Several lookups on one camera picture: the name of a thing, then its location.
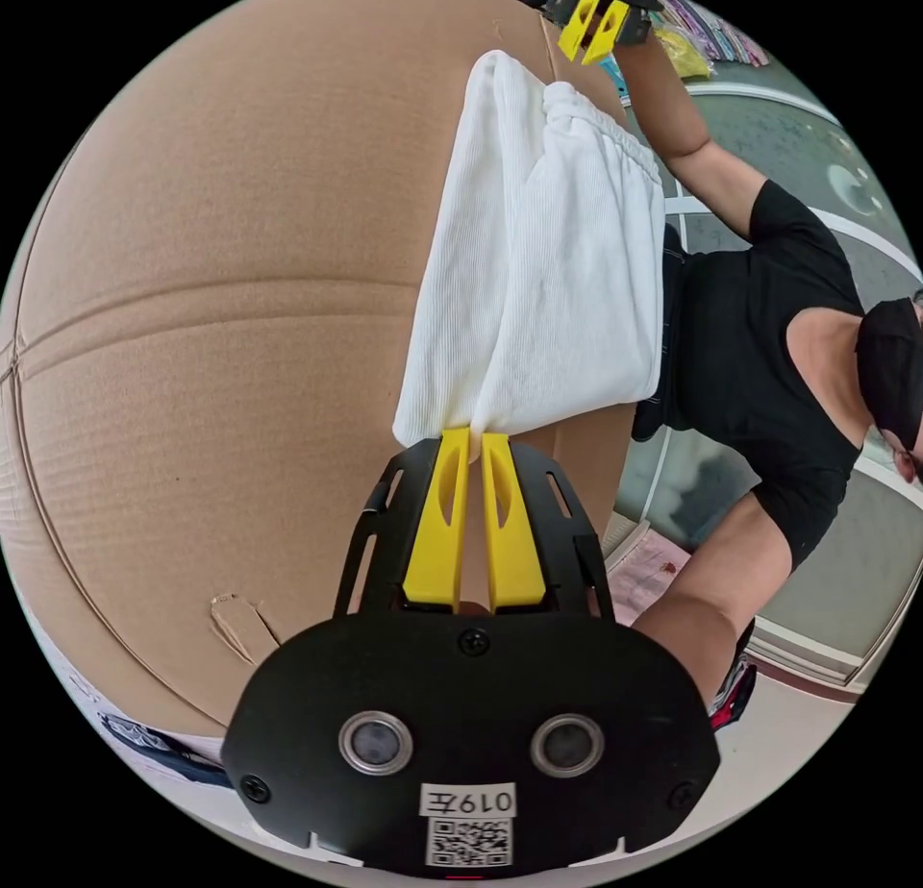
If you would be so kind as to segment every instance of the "yellow bag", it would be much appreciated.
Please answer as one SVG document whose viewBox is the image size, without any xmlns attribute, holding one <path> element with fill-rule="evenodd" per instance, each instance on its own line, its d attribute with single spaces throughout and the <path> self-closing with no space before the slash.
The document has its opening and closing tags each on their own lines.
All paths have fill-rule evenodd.
<svg viewBox="0 0 923 888">
<path fill-rule="evenodd" d="M 657 27 L 654 32 L 681 78 L 711 77 L 711 66 L 686 37 L 664 27 Z"/>
</svg>

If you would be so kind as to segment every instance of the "camera lens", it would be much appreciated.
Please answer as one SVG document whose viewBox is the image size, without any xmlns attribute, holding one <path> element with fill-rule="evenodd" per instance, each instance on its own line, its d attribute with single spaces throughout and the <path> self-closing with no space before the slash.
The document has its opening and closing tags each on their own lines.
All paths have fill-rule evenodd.
<svg viewBox="0 0 923 888">
<path fill-rule="evenodd" d="M 603 732 L 595 722 L 583 715 L 558 715 L 533 736 L 532 760 L 547 776 L 580 776 L 599 762 L 603 746 Z"/>
<path fill-rule="evenodd" d="M 339 751 L 360 773 L 390 776 L 404 769 L 413 753 L 407 726 L 385 712 L 360 712 L 339 733 Z"/>
<path fill-rule="evenodd" d="M 353 750 L 363 763 L 386 766 L 401 750 L 401 741 L 393 728 L 381 722 L 362 722 L 353 731 Z"/>
</svg>

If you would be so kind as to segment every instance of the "sleeve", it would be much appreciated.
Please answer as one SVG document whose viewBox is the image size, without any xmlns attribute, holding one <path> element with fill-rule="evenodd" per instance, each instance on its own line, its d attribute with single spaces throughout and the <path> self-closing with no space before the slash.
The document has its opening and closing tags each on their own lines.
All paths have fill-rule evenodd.
<svg viewBox="0 0 923 888">
<path fill-rule="evenodd" d="M 789 472 L 763 478 L 753 494 L 791 549 L 795 571 L 817 548 L 846 496 L 848 479 L 834 471 Z"/>
<path fill-rule="evenodd" d="M 830 229 L 774 181 L 763 184 L 750 214 L 754 250 L 825 285 L 862 314 L 849 261 Z"/>
</svg>

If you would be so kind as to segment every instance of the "cardboard box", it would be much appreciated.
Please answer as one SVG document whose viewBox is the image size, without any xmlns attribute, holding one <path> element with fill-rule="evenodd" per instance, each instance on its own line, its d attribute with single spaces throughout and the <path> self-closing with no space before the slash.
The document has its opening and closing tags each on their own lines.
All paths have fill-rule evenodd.
<svg viewBox="0 0 923 888">
<path fill-rule="evenodd" d="M 245 0 L 122 90 L 49 187 L 0 313 L 0 536 L 126 715 L 220 736 L 256 664 L 330 615 L 397 452 L 465 82 L 497 47 L 624 121 L 513 0 Z M 600 533 L 632 413 L 528 437 Z"/>
</svg>

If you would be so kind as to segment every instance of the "black t-shirt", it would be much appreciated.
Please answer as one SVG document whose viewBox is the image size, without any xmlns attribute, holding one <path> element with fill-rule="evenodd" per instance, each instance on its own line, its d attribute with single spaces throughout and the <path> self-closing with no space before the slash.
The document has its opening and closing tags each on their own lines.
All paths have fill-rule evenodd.
<svg viewBox="0 0 923 888">
<path fill-rule="evenodd" d="M 805 308 L 863 310 L 834 236 L 771 181 L 753 206 L 750 241 L 747 251 L 696 254 L 684 266 L 671 321 L 668 423 L 746 458 L 794 570 L 833 523 L 860 450 L 799 374 L 788 324 Z"/>
</svg>

